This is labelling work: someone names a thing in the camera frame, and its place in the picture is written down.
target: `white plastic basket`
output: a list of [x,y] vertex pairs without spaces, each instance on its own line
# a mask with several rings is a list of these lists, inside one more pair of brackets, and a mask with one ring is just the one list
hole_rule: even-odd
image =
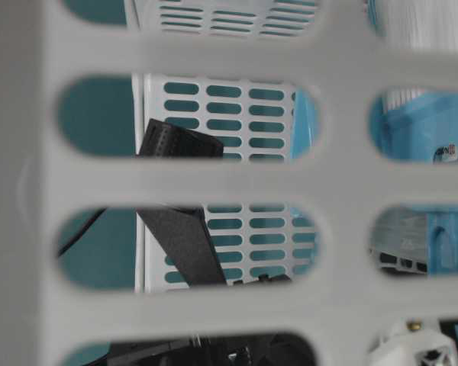
[[312,25],[313,1],[293,0],[127,0],[138,24],[149,32],[201,36],[285,39]]
[[[142,121],[143,128],[137,129],[137,140],[141,141],[144,135],[144,128],[147,127],[147,122],[150,118],[158,120],[170,120],[176,118],[177,121],[185,118],[193,122],[197,121],[197,125],[193,125],[193,129],[210,133],[211,135],[220,138],[236,139],[239,146],[229,146],[224,149],[226,157],[233,159],[237,157],[241,161],[249,161],[254,156],[278,156],[279,159],[285,161],[290,159],[292,132],[293,132],[293,100],[295,87],[284,83],[262,83],[251,82],[249,80],[227,81],[209,79],[207,77],[170,77],[165,75],[146,75],[142,79],[144,84],[144,97],[139,94],[136,99],[137,108],[144,107],[144,118]],[[167,92],[170,85],[180,86],[196,90],[195,94],[173,94]],[[232,92],[239,95],[238,97],[221,97],[209,95],[211,88],[216,88],[222,92]],[[265,99],[251,98],[252,91],[271,91],[278,92],[282,96],[280,101],[269,101]],[[197,111],[169,111],[166,108],[166,103],[173,102],[195,102],[198,105]],[[224,105],[239,106],[241,112],[238,114],[222,114],[211,113],[209,106],[217,103]],[[259,106],[281,108],[283,113],[280,117],[255,116],[251,114],[252,108]],[[240,123],[238,130],[224,130],[218,127],[217,121],[231,120],[234,123]],[[281,131],[279,132],[258,132],[250,129],[253,121],[258,123],[279,124]],[[260,148],[251,146],[254,139],[278,139],[282,142],[282,147],[275,149]],[[208,205],[204,204],[206,220],[209,223],[209,231],[211,235],[230,239],[232,236],[239,236],[241,244],[237,246],[219,246],[217,251],[219,254],[225,253],[227,259],[222,263],[223,269],[226,270],[227,278],[230,280],[252,281],[257,277],[258,268],[271,268],[277,271],[284,271],[289,276],[299,273],[309,265],[311,258],[301,258],[299,253],[314,249],[314,244],[310,239],[302,242],[296,238],[295,234],[308,234],[314,237],[314,227],[306,223],[300,215],[291,207],[285,205],[276,205],[274,207],[265,207],[261,212],[261,207],[252,207],[249,204],[239,204],[240,209],[232,210],[232,212],[217,212],[218,210],[208,209]],[[276,228],[254,228],[251,226],[252,219],[274,219],[280,223]],[[210,222],[213,220],[224,220],[231,222],[236,220],[240,222],[240,228],[232,229],[210,229]],[[271,244],[253,244],[254,238],[258,235],[274,235],[272,238],[277,239],[278,243]],[[263,252],[279,253],[279,259],[258,261],[253,259],[255,254]],[[242,258],[231,259],[231,254],[240,253]],[[137,290],[147,292],[165,291],[169,289],[186,287],[184,283],[177,280],[171,281],[170,276],[176,277],[175,268],[169,265],[166,261],[166,254],[161,249],[155,238],[148,229],[144,229],[144,224],[141,220],[137,221],[137,267],[136,267],[136,285]]]
[[[314,2],[284,0],[126,0],[125,3],[128,26],[139,31],[181,31],[203,37],[273,39],[297,37],[305,32],[317,7]],[[133,75],[133,92],[137,149],[149,119],[155,118],[186,122],[184,127],[224,139],[224,157],[227,159],[242,162],[254,159],[286,161],[292,157],[294,85],[247,79],[221,80],[207,75],[151,74]],[[272,124],[276,128],[273,132],[265,132],[257,124]],[[266,141],[274,142],[278,147],[263,147]],[[222,261],[227,279],[253,281],[258,268],[270,268],[278,273],[284,271],[290,277],[305,271],[313,261],[314,243],[310,239],[303,242],[298,236],[314,238],[314,227],[308,223],[301,226],[305,221],[295,209],[286,205],[273,212],[258,212],[248,203],[239,205],[239,212],[215,213],[204,204],[208,223],[212,220],[239,220],[241,225],[237,229],[225,230],[209,227],[212,236],[240,237],[241,244],[238,246],[216,248],[220,255],[229,254]],[[254,228],[251,226],[252,219],[274,219],[282,224],[276,228]],[[252,241],[258,235],[275,235],[272,238],[278,237],[278,243],[255,245]],[[278,259],[257,260],[258,254],[264,252],[278,253]],[[240,256],[235,255],[235,260],[231,259],[231,254],[236,253]],[[176,278],[176,269],[169,265],[156,239],[137,218],[136,291],[186,287],[185,283],[171,281],[170,276]]]

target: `metal screw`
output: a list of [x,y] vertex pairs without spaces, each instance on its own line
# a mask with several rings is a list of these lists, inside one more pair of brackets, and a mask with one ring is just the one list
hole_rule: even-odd
[[417,332],[418,330],[421,330],[421,328],[422,328],[421,322],[412,321],[412,322],[407,323],[407,329],[409,329],[409,331],[411,332]]

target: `small label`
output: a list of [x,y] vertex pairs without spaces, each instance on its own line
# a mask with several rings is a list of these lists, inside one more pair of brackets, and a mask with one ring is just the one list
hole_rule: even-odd
[[434,162],[458,162],[458,146],[451,143],[438,148],[434,154]]

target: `black wire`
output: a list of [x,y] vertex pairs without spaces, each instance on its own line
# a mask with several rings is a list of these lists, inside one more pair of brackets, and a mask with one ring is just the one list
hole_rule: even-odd
[[78,240],[88,231],[88,229],[95,223],[95,221],[107,210],[107,208],[101,208],[94,212],[94,214],[83,224],[83,226],[64,244],[58,251],[57,256],[60,257],[68,251],[69,248],[75,245]]

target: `white plastic crate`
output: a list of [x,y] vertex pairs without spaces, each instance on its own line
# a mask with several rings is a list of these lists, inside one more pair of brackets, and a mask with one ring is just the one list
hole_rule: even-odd
[[[458,277],[393,281],[364,254],[370,225],[386,208],[458,204],[458,166],[387,162],[367,134],[369,102],[390,86],[458,91],[458,55],[387,47],[358,0],[323,1],[300,37],[232,37],[224,45],[220,37],[88,24],[61,0],[1,0],[0,15],[0,364],[60,364],[78,347],[111,339],[284,329],[315,347],[320,366],[363,366],[382,326],[422,313],[458,316]],[[93,159],[56,127],[61,93],[86,75],[207,69],[223,79],[277,76],[312,92],[322,134],[311,155],[234,165],[228,176],[216,163]],[[292,286],[92,293],[66,281],[53,257],[59,228],[86,207],[275,197],[298,201],[325,243],[312,275]]]
[[[138,146],[144,136],[144,129],[148,125],[147,122],[150,118],[155,118],[174,123],[178,122],[179,124],[185,121],[183,125],[191,127],[193,130],[209,133],[222,139],[232,139],[224,141],[225,145],[228,145],[228,147],[224,148],[224,156],[229,159],[235,158],[241,162],[249,162],[257,156],[266,156],[271,159],[276,157],[282,161],[291,159],[294,86],[281,82],[228,81],[204,76],[184,78],[146,75],[143,82],[144,93],[138,92],[134,97],[136,100],[142,100],[141,103],[136,103],[137,108],[140,108],[140,110],[136,111],[135,115],[140,116],[144,111],[144,120],[141,121],[144,128],[137,128],[136,130]],[[268,93],[270,93],[270,98],[265,98]],[[179,102],[185,103],[184,111],[169,110],[167,104]],[[281,111],[281,115],[278,117],[258,115],[258,110],[262,106],[278,108]],[[236,108],[240,112],[235,111],[232,114],[218,113],[227,109],[231,110],[231,108]],[[230,127],[232,130],[227,130],[226,128],[229,121],[231,122]],[[276,124],[281,126],[281,131],[258,132],[257,130],[252,130],[252,124],[255,122],[257,124]],[[264,144],[265,140],[277,141],[282,145],[277,149],[254,147],[253,141],[263,142]],[[248,203],[240,203],[240,212],[215,213],[208,210],[207,204],[204,204],[205,217],[208,223],[212,220],[237,220],[241,225],[241,228],[225,230],[213,230],[209,225],[209,231],[212,236],[239,236],[241,238],[242,243],[238,246],[217,247],[219,253],[240,253],[242,255],[241,259],[236,255],[234,260],[229,255],[227,261],[223,261],[222,267],[226,271],[229,280],[254,281],[257,275],[254,275],[253,271],[257,271],[258,268],[284,271],[287,275],[293,277],[295,273],[303,273],[304,268],[310,265],[309,261],[311,259],[305,258],[305,256],[302,258],[299,253],[313,251],[313,240],[306,239],[302,242],[295,239],[294,235],[314,234],[314,227],[308,224],[300,227],[294,225],[294,220],[298,220],[300,216],[297,211],[288,207],[288,205],[277,206],[281,207],[266,210],[268,212],[258,212],[259,209],[257,207],[251,207]],[[251,226],[252,219],[281,220],[282,224],[272,229],[253,228]],[[137,291],[144,289],[147,292],[152,292],[186,287],[184,283],[170,280],[170,276],[173,278],[173,275],[176,274],[174,267],[166,263],[166,254],[150,231],[146,228],[143,233],[143,229],[144,223],[138,218]],[[281,236],[282,239],[279,239],[277,244],[256,245],[252,243],[254,237],[269,234]],[[279,259],[253,259],[255,255],[264,255],[264,253],[271,252],[279,253]]]
[[252,39],[297,37],[312,25],[318,9],[317,2],[292,0],[127,1],[144,31]]
[[[127,23],[136,31],[177,31],[196,33],[203,37],[295,37],[313,21],[314,2],[200,2],[191,0],[134,1],[125,0]],[[248,79],[217,79],[213,75],[193,77],[171,75],[133,75],[136,143],[140,148],[150,118],[182,124],[223,139],[224,157],[249,162],[254,159],[289,161],[292,152],[294,101],[296,88],[284,82],[258,82]],[[261,108],[272,108],[265,113]],[[281,126],[279,132],[262,132],[254,124]],[[279,148],[265,148],[273,141]],[[212,230],[212,236],[237,235],[239,246],[217,247],[218,253],[240,253],[241,260],[223,261],[228,280],[254,281],[258,268],[284,271],[290,277],[305,272],[310,258],[301,258],[302,250],[314,250],[314,243],[295,242],[294,234],[314,234],[314,228],[295,227],[295,209],[282,205],[277,212],[253,212],[250,204],[240,203],[238,213],[213,213],[204,204],[205,218],[239,220],[241,228]],[[252,219],[277,219],[283,225],[274,229],[251,227]],[[252,236],[274,234],[283,236],[279,244],[254,245]],[[254,260],[255,254],[278,251],[282,258]],[[166,262],[159,243],[137,218],[136,291],[164,291],[186,287],[178,281],[176,269]]]

